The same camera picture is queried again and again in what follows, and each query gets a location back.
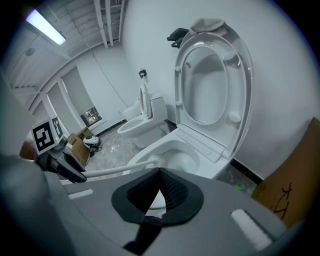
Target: toilet bowl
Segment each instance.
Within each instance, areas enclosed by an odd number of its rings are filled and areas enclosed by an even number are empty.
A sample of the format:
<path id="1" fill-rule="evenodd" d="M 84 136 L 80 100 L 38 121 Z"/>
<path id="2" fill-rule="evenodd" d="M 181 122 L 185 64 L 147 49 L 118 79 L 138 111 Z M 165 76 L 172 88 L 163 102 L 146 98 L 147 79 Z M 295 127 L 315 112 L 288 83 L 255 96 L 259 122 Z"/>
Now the toilet bowl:
<path id="1" fill-rule="evenodd" d="M 124 111 L 122 111 L 122 114 L 127 121 L 130 121 L 130 120 L 140 116 L 141 110 L 140 110 L 139 98 L 136 99 L 135 103 L 132 106 L 130 106 L 127 109 L 125 109 Z"/>
<path id="2" fill-rule="evenodd" d="M 159 93 L 148 94 L 145 84 L 139 90 L 140 115 L 129 120 L 118 130 L 118 134 L 131 138 L 138 148 L 146 148 L 169 133 L 164 98 Z"/>
<path id="3" fill-rule="evenodd" d="M 248 131 L 253 70 L 245 43 L 225 27 L 224 36 L 202 32 L 184 37 L 174 75 L 177 129 L 139 152 L 128 165 L 161 155 L 167 168 L 209 179 L 228 167 Z M 150 209 L 165 206 L 159 191 Z"/>

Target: ceiling pipe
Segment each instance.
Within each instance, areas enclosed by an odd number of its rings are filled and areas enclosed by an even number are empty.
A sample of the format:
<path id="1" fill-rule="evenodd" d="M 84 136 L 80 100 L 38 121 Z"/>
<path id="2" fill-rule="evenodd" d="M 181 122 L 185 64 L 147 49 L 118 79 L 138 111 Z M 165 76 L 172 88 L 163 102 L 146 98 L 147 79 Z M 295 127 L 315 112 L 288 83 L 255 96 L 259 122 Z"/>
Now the ceiling pipe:
<path id="1" fill-rule="evenodd" d="M 119 23 L 119 42 L 121 40 L 121 28 L 122 28 L 122 20 L 123 20 L 123 16 L 124 16 L 124 8 L 125 8 L 125 1 L 126 0 L 122 0 L 121 2 L 121 11 L 120 11 L 120 23 Z"/>
<path id="2" fill-rule="evenodd" d="M 111 7 L 110 7 L 110 0 L 105 0 L 105 17 L 106 17 L 106 25 L 108 27 L 108 34 L 109 34 L 109 42 L 110 45 L 114 45 L 114 38 L 112 36 L 112 27 L 111 27 Z"/>
<path id="3" fill-rule="evenodd" d="M 94 8 L 95 8 L 96 19 L 98 20 L 98 26 L 99 26 L 100 33 L 102 36 L 104 47 L 108 48 L 106 33 L 105 33 L 105 29 L 104 29 L 104 24 L 102 21 L 100 0 L 94 0 Z"/>

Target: cardboard box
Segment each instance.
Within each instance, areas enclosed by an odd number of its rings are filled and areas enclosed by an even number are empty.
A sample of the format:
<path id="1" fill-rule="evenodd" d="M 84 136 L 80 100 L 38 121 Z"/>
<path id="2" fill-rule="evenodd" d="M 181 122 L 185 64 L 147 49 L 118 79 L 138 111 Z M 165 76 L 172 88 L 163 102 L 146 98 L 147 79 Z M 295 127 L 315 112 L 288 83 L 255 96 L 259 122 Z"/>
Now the cardboard box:
<path id="1" fill-rule="evenodd" d="M 91 131 L 86 127 L 82 131 L 80 131 L 77 136 L 83 141 L 85 137 L 87 136 L 93 136 Z"/>
<path id="2" fill-rule="evenodd" d="M 74 133 L 68 137 L 68 143 L 72 146 L 70 151 L 79 160 L 79 162 L 85 166 L 90 155 L 90 150 L 85 147 L 83 141 Z"/>
<path id="3" fill-rule="evenodd" d="M 313 118 L 289 158 L 257 185 L 252 198 L 291 227 L 306 219 L 319 188 L 320 121 Z"/>

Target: white toilet seat cover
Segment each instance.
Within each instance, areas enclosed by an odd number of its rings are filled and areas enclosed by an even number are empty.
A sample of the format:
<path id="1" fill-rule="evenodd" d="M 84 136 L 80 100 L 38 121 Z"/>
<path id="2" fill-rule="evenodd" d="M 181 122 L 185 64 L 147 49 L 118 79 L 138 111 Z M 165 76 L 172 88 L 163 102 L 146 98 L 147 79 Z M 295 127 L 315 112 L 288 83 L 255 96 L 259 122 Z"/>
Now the white toilet seat cover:
<path id="1" fill-rule="evenodd" d="M 248 49 L 226 29 L 223 37 L 203 32 L 183 39 L 175 64 L 175 107 L 178 128 L 202 145 L 215 144 L 216 153 L 230 159 L 248 130 L 253 88 Z"/>
<path id="2" fill-rule="evenodd" d="M 142 84 L 139 90 L 139 101 L 142 115 L 149 119 L 152 117 L 151 103 L 148 90 L 145 84 Z"/>

